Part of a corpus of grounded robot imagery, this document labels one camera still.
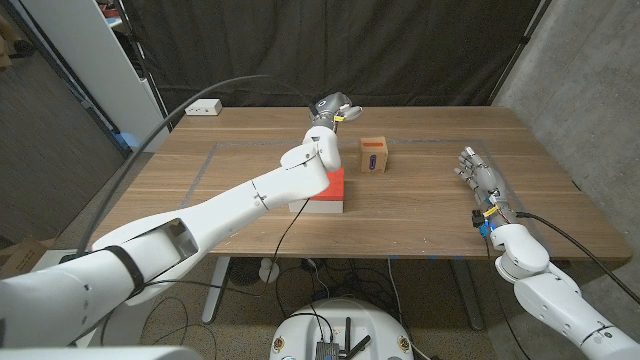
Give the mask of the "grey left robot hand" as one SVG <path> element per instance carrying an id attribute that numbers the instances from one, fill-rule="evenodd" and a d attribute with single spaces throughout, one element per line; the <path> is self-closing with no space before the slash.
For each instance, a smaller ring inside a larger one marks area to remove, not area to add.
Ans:
<path id="1" fill-rule="evenodd" d="M 362 113 L 360 106 L 353 105 L 345 94 L 337 92 L 313 104 L 309 118 L 312 126 L 323 126 L 336 132 L 339 123 L 354 121 Z"/>

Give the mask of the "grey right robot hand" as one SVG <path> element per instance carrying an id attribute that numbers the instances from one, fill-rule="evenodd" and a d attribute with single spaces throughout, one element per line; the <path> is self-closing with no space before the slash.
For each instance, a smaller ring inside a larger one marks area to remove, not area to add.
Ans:
<path id="1" fill-rule="evenodd" d="M 471 147 L 465 147 L 458 160 L 459 168 L 454 172 L 474 192 L 477 207 L 472 210 L 471 219 L 480 234 L 489 238 L 498 227 L 516 223 L 516 215 L 508 202 L 509 192 L 501 175 Z"/>

